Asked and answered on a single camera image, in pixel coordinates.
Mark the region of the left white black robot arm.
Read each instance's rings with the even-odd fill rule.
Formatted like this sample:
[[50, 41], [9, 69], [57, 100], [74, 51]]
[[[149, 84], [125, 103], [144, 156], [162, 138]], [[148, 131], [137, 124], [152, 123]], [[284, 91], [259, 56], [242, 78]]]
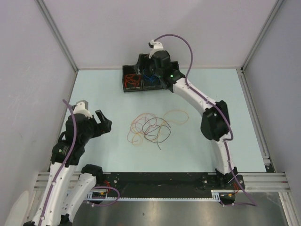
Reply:
[[40, 206], [26, 226], [71, 226], [74, 217], [92, 188], [99, 188], [105, 181], [100, 166], [87, 164], [81, 170], [79, 179], [68, 193], [69, 183], [79, 160], [85, 152], [85, 145], [92, 138], [111, 131], [112, 122], [101, 110], [94, 116], [86, 109], [74, 109], [52, 149], [48, 182]]

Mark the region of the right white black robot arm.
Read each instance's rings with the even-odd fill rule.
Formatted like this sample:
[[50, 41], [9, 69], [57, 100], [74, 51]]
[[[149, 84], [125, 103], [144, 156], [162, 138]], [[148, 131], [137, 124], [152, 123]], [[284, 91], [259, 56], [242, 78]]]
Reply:
[[226, 102], [216, 102], [198, 90], [186, 75], [173, 68], [170, 55], [165, 50], [139, 54], [134, 70], [139, 75], [155, 75], [164, 89], [181, 96], [200, 113], [200, 130], [213, 144], [218, 186], [228, 189], [235, 183], [241, 188], [242, 181], [238, 179], [238, 170], [231, 161], [228, 145], [233, 140], [233, 131]]

